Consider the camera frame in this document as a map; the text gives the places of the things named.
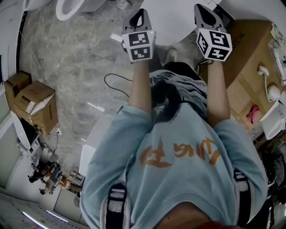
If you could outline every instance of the shirt sleeve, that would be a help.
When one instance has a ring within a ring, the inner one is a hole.
[[[133,106],[122,108],[115,116],[88,165],[81,195],[81,209],[87,223],[94,225],[92,228],[99,227],[103,199],[137,152],[150,126],[151,116]]]
[[[257,214],[266,200],[268,179],[250,136],[240,124],[232,120],[218,123],[214,131],[223,142],[234,168],[243,173],[254,185],[254,212]]]

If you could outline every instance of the power outlet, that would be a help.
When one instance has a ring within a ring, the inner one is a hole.
[[[56,129],[56,132],[57,132],[57,134],[59,134],[59,135],[63,135],[62,132],[61,132],[61,130],[60,130],[60,128],[57,128],[57,129]]]

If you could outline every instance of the forearm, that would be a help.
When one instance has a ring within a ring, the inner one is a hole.
[[[230,119],[230,107],[224,82],[222,63],[208,65],[207,120],[211,127]]]
[[[128,105],[140,108],[151,113],[151,86],[148,60],[135,63],[132,90]]]

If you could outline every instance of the pink object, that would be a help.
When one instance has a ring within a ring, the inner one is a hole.
[[[250,109],[249,114],[246,116],[248,121],[250,121],[251,124],[253,124],[254,116],[258,113],[258,111],[259,111],[259,107],[253,104],[253,106]]]

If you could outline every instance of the neck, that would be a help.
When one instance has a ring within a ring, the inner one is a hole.
[[[194,204],[183,202],[171,209],[155,229],[195,229],[209,221],[208,216]]]

